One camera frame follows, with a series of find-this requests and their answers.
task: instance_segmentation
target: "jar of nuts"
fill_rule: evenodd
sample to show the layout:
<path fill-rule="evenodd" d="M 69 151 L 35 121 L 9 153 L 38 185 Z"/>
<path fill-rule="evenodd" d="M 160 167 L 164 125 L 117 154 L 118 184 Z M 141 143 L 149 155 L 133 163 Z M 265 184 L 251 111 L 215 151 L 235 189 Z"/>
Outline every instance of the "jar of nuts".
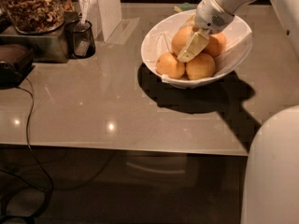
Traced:
<path fill-rule="evenodd" d="M 19 33 L 43 34 L 64 23 L 60 0 L 1 0 L 10 21 Z"/>

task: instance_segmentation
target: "robotic hand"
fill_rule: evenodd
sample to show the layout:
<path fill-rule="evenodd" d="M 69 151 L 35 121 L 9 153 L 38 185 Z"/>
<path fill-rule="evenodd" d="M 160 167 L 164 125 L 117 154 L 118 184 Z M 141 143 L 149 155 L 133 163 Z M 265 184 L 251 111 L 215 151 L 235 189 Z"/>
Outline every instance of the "robotic hand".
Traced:
<path fill-rule="evenodd" d="M 178 59 L 188 62 L 207 45 L 210 34 L 221 32 L 233 21 L 235 13 L 256 0 L 202 0 L 196 9 L 194 33 Z M 299 57 L 299 0 L 270 0 L 278 18 Z"/>

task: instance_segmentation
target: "kitchen counter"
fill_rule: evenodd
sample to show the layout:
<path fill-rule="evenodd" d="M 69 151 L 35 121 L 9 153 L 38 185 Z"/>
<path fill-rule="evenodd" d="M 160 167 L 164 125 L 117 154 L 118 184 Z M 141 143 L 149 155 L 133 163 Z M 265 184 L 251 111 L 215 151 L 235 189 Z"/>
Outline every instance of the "kitchen counter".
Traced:
<path fill-rule="evenodd" d="M 254 46 L 235 72 L 192 90 L 162 83 L 140 47 L 173 7 L 122 4 L 123 22 L 91 58 L 34 63 L 31 145 L 247 156 L 261 125 L 299 104 L 299 63 L 270 6 L 239 11 Z M 0 144 L 26 145 L 30 107 L 28 93 L 0 90 Z"/>

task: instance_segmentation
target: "black cup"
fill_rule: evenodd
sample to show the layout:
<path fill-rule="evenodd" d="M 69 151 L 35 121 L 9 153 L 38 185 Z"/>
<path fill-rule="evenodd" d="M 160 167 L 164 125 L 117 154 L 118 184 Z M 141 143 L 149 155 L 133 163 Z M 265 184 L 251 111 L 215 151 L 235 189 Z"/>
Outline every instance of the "black cup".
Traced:
<path fill-rule="evenodd" d="M 71 21 L 64 27 L 68 43 L 68 54 L 70 57 L 88 58 L 95 53 L 93 25 L 89 21 L 86 21 L 86 28 L 75 31 L 74 28 L 78 22 L 79 21 Z"/>

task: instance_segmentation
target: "fruit bowl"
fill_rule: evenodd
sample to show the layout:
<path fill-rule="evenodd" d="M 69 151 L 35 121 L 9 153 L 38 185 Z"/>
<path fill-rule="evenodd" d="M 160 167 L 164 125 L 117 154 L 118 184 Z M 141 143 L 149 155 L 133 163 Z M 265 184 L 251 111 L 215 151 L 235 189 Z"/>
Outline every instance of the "fruit bowl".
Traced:
<path fill-rule="evenodd" d="M 247 58 L 253 45 L 250 27 L 241 18 L 235 16 L 233 22 L 222 31 L 226 36 L 226 49 L 220 56 L 214 58 L 217 68 L 212 77 L 188 80 L 187 76 L 180 79 L 161 76 L 156 71 L 157 59 L 162 53 L 171 51 L 172 37 L 194 13 L 195 10 L 180 12 L 159 22 L 148 32 L 141 45 L 142 61 L 148 69 L 160 77 L 162 82 L 182 89 L 203 86 L 233 72 Z"/>

